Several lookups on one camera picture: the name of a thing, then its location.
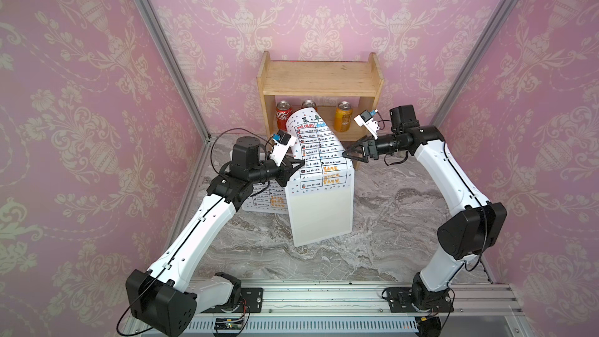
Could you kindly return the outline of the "paper menu sheet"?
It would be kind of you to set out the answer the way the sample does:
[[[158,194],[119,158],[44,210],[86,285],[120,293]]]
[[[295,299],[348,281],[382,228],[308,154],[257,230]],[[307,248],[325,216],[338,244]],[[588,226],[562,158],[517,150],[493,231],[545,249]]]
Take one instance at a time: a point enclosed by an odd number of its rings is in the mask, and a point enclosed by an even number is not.
[[[253,196],[251,205],[259,211],[283,212],[287,210],[285,188],[280,187],[275,181],[271,181],[268,188],[266,185],[257,183],[254,185],[254,192],[258,195]]]
[[[291,147],[292,156],[304,161],[285,188],[289,195],[353,186],[353,164],[343,157],[341,141],[315,109],[301,109],[293,113],[287,121],[287,129],[296,138]]]

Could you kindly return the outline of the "white rack board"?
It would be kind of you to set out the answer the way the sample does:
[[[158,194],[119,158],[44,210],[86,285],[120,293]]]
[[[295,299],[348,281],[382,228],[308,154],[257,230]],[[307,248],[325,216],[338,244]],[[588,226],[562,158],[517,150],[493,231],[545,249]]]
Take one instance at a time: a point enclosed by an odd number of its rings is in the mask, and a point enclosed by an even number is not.
[[[288,182],[285,196],[296,247],[352,232],[354,177],[348,168]]]
[[[242,209],[246,212],[288,215],[285,189],[276,181],[269,184],[256,183],[252,195],[244,201]]]

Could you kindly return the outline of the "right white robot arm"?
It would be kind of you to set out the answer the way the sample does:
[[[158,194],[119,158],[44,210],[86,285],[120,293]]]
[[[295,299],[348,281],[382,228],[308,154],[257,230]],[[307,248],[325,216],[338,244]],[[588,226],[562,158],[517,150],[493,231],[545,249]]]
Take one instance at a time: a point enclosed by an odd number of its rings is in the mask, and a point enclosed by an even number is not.
[[[391,132],[380,135],[375,111],[355,117],[369,134],[343,151],[357,162],[384,159],[402,152],[428,172],[441,192],[450,218],[437,230],[439,247],[428,265],[413,278],[410,301],[414,308],[433,313],[452,309],[450,286],[461,271],[473,271],[485,251],[494,246],[507,217],[501,203],[493,203],[470,180],[453,157],[446,139],[436,126],[423,126],[412,105],[389,112]]]

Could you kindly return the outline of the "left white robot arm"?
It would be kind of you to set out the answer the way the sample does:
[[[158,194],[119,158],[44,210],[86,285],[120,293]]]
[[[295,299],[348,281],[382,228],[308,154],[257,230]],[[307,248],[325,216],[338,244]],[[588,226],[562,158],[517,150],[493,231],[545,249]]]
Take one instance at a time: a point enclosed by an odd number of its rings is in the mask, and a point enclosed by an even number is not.
[[[258,137],[240,137],[232,158],[211,181],[201,206],[187,226],[159,259],[146,271],[135,270],[126,280],[127,308],[132,317],[167,336],[181,335],[198,312],[224,310],[245,315],[249,307],[242,298],[241,282],[218,272],[188,287],[202,257],[225,224],[253,196],[254,185],[268,187],[272,181],[285,187],[305,162],[288,156],[296,137],[279,131],[271,151]]]

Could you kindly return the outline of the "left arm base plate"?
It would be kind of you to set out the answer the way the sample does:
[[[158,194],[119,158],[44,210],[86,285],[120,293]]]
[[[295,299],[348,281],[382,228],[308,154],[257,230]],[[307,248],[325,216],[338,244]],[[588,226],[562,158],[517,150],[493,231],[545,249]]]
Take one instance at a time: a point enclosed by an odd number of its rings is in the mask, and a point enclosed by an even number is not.
[[[237,302],[232,306],[215,306],[203,311],[203,314],[231,314],[249,312],[260,314],[264,300],[264,289],[259,287],[240,289]]]

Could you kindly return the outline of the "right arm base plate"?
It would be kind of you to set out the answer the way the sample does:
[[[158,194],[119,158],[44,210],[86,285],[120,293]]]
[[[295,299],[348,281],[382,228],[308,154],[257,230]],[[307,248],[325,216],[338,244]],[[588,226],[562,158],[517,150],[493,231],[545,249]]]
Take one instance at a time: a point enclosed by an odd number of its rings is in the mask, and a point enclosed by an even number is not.
[[[388,287],[382,299],[392,313],[452,313],[454,306],[449,290],[430,292],[426,288]]]

